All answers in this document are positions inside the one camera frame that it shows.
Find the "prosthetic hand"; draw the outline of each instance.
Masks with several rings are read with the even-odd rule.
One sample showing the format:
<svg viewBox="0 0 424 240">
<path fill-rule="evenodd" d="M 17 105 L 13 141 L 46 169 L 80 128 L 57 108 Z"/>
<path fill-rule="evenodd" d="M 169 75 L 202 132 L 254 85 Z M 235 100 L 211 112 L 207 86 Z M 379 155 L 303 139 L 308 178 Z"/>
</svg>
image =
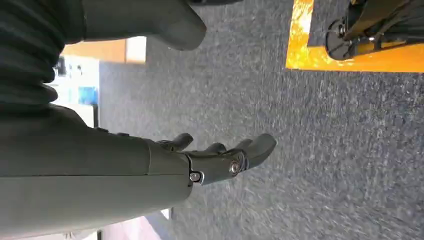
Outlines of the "prosthetic hand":
<svg viewBox="0 0 424 240">
<path fill-rule="evenodd" d="M 277 142 L 269 134 L 262 134 L 254 140 L 245 139 L 235 148 L 227 150 L 222 143 L 214 143 L 203 151 L 184 151 L 193 138 L 183 133 L 173 141 L 157 142 L 164 149 L 176 152 L 188 160 L 190 181 L 201 185 L 231 179 L 237 174 L 259 166 L 274 150 Z"/>
<path fill-rule="evenodd" d="M 205 25 L 182 0 L 2 0 L 0 8 L 0 239 L 93 229 L 172 207 L 193 183 L 231 179 L 261 164 L 270 135 L 226 150 L 216 143 L 113 134 L 50 104 L 65 43 L 154 36 L 196 48 Z"/>
</svg>

